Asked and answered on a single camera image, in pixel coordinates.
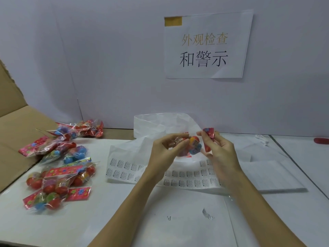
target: table surface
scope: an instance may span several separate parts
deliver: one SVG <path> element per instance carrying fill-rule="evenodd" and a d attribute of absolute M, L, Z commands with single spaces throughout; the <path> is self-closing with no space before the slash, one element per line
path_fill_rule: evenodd
<path fill-rule="evenodd" d="M 236 149 L 243 149 L 252 154 L 252 161 L 278 160 L 308 189 L 305 193 L 269 194 L 265 199 L 287 226 L 307 246 L 327 246 L 329 242 L 329 200 L 307 178 L 286 154 L 269 138 L 264 146 L 255 135 L 223 134 L 235 143 Z M 86 237 L 85 231 L 94 215 L 95 208 L 102 201 L 109 189 L 116 189 L 120 194 L 128 194 L 131 185 L 110 184 L 105 181 L 105 170 L 110 145 L 126 142 L 125 140 L 79 139 L 80 144 L 87 145 L 90 151 L 98 151 L 93 161 L 101 161 L 97 174 L 92 178 L 93 188 L 88 201 L 68 203 L 67 206 L 53 215 L 34 215 L 25 210 L 22 198 L 32 193 L 26 187 L 27 175 L 38 171 L 37 165 L 24 174 L 12 186 L 0 195 L 0 241 L 31 246 L 78 246 L 77 239 Z M 179 196 L 173 201 L 178 203 Z M 238 246 L 257 246 L 239 208 L 229 197 L 225 197 L 232 227 Z M 104 212 L 110 219 L 111 213 Z"/>
<path fill-rule="evenodd" d="M 329 145 L 316 144 L 313 137 L 276 135 L 273 137 L 305 174 L 329 197 Z"/>

